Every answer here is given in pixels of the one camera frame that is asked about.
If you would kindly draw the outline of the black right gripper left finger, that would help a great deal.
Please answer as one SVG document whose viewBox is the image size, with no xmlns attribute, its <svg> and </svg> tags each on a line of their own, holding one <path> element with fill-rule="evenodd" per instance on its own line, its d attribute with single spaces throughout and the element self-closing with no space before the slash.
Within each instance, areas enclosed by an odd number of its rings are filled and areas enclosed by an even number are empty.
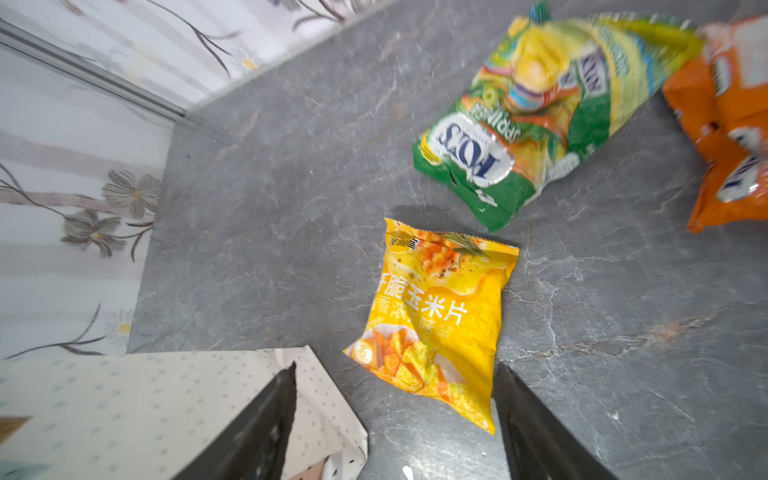
<svg viewBox="0 0 768 480">
<path fill-rule="evenodd" d="M 204 361 L 179 398 L 174 479 L 280 479 L 297 410 L 296 364 Z"/>
</svg>

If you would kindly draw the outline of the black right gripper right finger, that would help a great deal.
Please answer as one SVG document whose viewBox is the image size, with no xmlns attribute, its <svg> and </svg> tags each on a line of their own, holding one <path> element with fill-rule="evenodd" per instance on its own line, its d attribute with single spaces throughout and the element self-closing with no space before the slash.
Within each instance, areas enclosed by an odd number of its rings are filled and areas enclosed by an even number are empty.
<svg viewBox="0 0 768 480">
<path fill-rule="evenodd" d="M 494 371 L 493 399 L 513 479 L 607 479 L 595 458 L 509 366 Z"/>
</svg>

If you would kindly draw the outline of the white cartoon paper gift bag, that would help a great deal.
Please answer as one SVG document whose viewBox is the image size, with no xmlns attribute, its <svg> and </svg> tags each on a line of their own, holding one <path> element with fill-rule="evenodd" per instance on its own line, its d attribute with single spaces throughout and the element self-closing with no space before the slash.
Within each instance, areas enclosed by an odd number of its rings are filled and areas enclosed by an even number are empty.
<svg viewBox="0 0 768 480">
<path fill-rule="evenodd" d="M 169 479 L 290 367 L 297 405 L 283 477 L 356 478 L 367 431 L 309 347 L 5 362 L 1 475 Z"/>
</svg>

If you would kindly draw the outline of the yellow snack packet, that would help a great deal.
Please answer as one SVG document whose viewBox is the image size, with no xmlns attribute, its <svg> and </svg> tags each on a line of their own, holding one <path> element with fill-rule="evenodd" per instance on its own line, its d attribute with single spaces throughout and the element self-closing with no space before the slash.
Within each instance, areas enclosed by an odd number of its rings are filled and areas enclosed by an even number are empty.
<svg viewBox="0 0 768 480">
<path fill-rule="evenodd" d="M 382 271 L 362 335 L 344 353 L 377 378 L 449 405 L 489 434 L 501 294 L 516 247 L 386 222 Z"/>
</svg>

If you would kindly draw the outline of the green Fox's candy bag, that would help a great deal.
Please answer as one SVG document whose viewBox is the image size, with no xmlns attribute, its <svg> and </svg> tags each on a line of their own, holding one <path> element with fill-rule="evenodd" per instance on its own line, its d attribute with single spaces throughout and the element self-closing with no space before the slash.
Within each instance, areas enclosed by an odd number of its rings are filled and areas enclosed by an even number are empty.
<svg viewBox="0 0 768 480">
<path fill-rule="evenodd" d="M 672 17 L 517 17 L 465 93 L 414 144 L 414 166 L 490 231 L 613 136 L 703 40 Z"/>
</svg>

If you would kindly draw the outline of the orange snack packet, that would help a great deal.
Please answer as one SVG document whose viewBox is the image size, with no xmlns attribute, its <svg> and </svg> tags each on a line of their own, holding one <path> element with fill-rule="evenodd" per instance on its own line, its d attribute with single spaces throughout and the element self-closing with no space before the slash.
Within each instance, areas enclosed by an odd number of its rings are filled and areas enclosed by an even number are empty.
<svg viewBox="0 0 768 480">
<path fill-rule="evenodd" d="M 707 161 L 688 227 L 767 218 L 767 18 L 710 23 L 701 55 L 663 86 Z"/>
</svg>

